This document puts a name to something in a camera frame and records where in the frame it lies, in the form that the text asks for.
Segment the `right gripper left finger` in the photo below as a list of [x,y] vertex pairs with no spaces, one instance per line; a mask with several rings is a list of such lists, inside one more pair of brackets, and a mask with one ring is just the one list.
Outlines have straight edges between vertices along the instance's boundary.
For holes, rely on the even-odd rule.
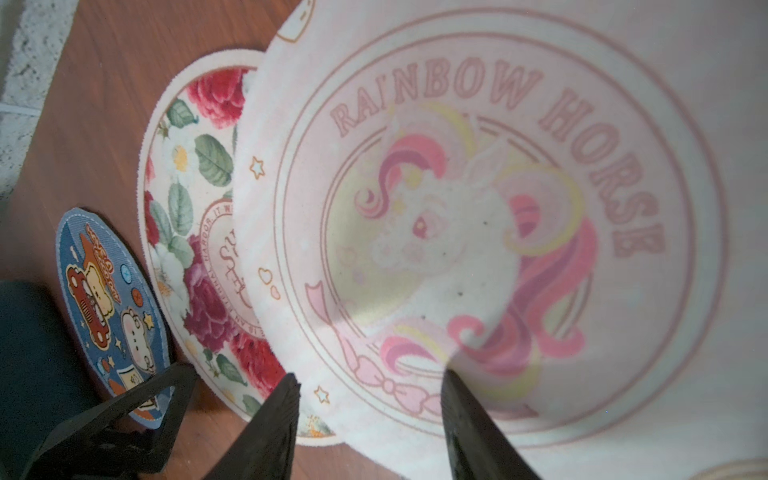
[[300,387],[286,374],[205,479],[290,479]]

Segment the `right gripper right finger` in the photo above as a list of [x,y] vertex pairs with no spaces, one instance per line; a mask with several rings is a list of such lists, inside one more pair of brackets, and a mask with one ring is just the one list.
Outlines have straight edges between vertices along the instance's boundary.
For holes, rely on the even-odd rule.
[[452,370],[447,370],[443,376],[441,409],[454,479],[539,480],[461,377]]

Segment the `white dog face coaster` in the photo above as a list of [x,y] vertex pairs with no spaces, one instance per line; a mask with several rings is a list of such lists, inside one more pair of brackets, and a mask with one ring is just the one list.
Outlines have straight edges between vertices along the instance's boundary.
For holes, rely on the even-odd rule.
[[736,460],[701,471],[691,480],[767,480],[766,458]]

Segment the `white pink sketch coaster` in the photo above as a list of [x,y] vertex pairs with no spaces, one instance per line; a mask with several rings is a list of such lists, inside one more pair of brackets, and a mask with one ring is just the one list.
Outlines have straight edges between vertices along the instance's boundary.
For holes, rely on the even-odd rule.
[[303,1],[234,228],[309,409],[402,476],[449,474],[449,369],[546,479],[767,459],[763,1]]

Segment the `floral pink coaster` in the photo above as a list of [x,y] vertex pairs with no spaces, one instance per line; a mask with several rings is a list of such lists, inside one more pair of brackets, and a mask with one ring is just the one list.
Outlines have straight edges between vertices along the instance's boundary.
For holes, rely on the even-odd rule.
[[284,374],[253,313],[233,226],[237,125],[261,58],[224,50],[171,80],[145,130],[136,193],[146,269],[173,337],[245,420]]

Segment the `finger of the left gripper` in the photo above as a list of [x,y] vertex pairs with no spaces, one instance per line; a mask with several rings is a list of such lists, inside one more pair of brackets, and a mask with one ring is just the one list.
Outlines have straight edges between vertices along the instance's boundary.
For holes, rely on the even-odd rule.
[[[136,479],[168,463],[198,375],[175,363],[148,381],[57,425],[31,455],[23,479]],[[141,404],[171,394],[156,429],[123,431],[120,422]]]

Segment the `teal storage box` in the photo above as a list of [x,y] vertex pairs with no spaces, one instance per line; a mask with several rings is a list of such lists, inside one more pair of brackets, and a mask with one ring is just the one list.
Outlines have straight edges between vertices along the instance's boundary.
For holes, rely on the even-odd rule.
[[19,479],[61,422],[101,400],[48,290],[1,283],[1,477]]

